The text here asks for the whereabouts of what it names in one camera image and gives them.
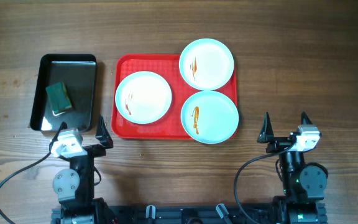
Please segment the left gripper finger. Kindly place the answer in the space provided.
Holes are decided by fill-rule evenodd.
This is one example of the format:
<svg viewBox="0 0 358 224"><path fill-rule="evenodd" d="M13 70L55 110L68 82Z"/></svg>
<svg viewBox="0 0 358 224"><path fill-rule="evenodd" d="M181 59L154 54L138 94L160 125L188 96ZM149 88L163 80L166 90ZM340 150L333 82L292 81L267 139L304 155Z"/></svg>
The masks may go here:
<svg viewBox="0 0 358 224"><path fill-rule="evenodd" d="M67 128L66 122L62 122L61 125L60 125L60 127L59 127L59 129L58 129L58 131L56 132L56 134L55 134L54 137L52 138L52 143L58 141L58 136L59 136L59 134L60 134L63 130L65 130L66 128Z"/></svg>
<svg viewBox="0 0 358 224"><path fill-rule="evenodd" d="M113 140L108 132L104 118L100 115L98 127L96 129L95 138L99 141L100 145L104 148L113 148Z"/></svg>

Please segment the green scrubbing sponge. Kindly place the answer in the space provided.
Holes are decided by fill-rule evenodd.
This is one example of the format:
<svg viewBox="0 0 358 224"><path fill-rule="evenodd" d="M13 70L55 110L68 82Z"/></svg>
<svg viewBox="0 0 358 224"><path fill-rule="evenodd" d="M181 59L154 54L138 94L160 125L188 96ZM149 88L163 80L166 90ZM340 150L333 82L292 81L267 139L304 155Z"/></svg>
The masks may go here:
<svg viewBox="0 0 358 224"><path fill-rule="evenodd" d="M58 116L73 109L64 83L59 82L50 85L46 87L46 92L54 116Z"/></svg>

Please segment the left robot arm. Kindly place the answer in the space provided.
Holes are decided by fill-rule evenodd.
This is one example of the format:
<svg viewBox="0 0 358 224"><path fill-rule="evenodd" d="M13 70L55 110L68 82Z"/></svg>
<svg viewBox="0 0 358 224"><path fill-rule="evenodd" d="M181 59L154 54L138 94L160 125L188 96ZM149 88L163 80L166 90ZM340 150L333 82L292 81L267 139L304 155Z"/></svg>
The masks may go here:
<svg viewBox="0 0 358 224"><path fill-rule="evenodd" d="M99 117L95 138L97 144L83 146L83 137L76 128L67 128L62 123L50 143L54 157L69 162L69 168L59 171L53 179L53 190L57 194L60 208L52 210L51 224L72 223L117 223L114 212L103 198L94 197L94 175L99 171L94 166L96 157L106 155L113 148L113 141L104 118Z"/></svg>

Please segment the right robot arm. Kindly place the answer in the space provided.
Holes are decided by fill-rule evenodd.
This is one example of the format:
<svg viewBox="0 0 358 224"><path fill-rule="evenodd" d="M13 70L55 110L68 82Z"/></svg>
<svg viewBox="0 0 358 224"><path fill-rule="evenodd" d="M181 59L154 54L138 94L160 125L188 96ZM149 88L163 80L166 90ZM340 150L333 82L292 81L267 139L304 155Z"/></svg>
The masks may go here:
<svg viewBox="0 0 358 224"><path fill-rule="evenodd" d="M328 170L316 162L306 163L304 154L316 148L321 133L307 114L301 114L301 124L288 137L274 136L270 117L264 123L257 140L266 143L266 153L278 155L283 196L275 196L269 212L271 223L327 223L324 190Z"/></svg>

